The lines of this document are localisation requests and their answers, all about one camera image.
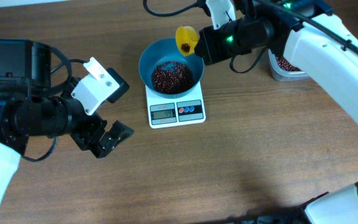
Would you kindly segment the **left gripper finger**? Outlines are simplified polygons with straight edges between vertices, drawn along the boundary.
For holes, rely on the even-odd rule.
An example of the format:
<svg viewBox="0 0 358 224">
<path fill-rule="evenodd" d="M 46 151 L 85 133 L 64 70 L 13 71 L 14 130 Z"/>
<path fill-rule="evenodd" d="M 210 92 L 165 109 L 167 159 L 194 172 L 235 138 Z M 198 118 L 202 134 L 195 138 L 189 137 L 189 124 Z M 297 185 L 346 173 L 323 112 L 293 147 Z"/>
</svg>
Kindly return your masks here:
<svg viewBox="0 0 358 224">
<path fill-rule="evenodd" d="M 108 68 L 107 72 L 119 84 L 119 88 L 107 98 L 108 102 L 115 103 L 129 90 L 129 84 L 113 68 Z"/>
<path fill-rule="evenodd" d="M 116 121 L 109 131 L 105 132 L 95 143 L 92 143 L 90 151 L 96 158 L 104 158 L 133 134 L 132 128 Z"/>
</svg>

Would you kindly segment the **yellow measuring scoop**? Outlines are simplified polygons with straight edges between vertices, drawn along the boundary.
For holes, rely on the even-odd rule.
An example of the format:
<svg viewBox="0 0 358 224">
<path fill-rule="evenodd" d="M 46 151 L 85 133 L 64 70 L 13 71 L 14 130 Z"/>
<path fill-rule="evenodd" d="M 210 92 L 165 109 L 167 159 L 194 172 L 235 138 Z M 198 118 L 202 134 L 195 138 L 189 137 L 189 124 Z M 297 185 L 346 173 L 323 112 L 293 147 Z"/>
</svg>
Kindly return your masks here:
<svg viewBox="0 0 358 224">
<path fill-rule="evenodd" d="M 190 26 L 181 26 L 177 29 L 175 33 L 175 42 L 177 45 L 178 50 L 183 56 L 189 56 L 191 54 L 194 54 L 195 47 L 199 41 L 199 37 L 197 32 L 194 30 L 194 28 Z M 189 52 L 184 52 L 181 49 L 182 44 L 188 44 L 191 49 Z"/>
</svg>

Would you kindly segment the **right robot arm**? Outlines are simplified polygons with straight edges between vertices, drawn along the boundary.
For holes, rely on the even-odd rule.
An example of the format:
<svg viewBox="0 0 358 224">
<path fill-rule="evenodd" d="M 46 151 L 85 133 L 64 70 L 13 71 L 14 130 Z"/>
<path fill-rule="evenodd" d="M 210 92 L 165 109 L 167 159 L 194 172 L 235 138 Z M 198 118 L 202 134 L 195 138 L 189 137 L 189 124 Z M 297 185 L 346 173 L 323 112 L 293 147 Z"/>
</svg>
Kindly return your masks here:
<svg viewBox="0 0 358 224">
<path fill-rule="evenodd" d="M 324 1 L 202 1 L 212 26 L 195 54 L 206 65 L 262 47 L 304 71 L 358 124 L 358 39 Z M 256 223 L 358 223 L 358 182 Z"/>
</svg>

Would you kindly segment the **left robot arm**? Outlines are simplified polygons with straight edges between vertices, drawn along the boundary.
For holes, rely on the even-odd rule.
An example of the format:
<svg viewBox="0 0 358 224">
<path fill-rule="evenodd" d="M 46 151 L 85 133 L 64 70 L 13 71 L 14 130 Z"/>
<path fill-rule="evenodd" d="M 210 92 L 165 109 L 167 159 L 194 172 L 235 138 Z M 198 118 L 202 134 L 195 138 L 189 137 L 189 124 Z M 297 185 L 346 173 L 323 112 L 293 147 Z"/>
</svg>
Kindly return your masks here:
<svg viewBox="0 0 358 224">
<path fill-rule="evenodd" d="M 112 68 L 95 58 L 83 61 L 84 78 L 61 51 L 25 39 L 0 39 L 0 204 L 32 136 L 54 144 L 69 135 L 83 151 L 106 157 L 133 130 L 116 121 L 111 129 L 97 113 L 129 89 Z"/>
</svg>

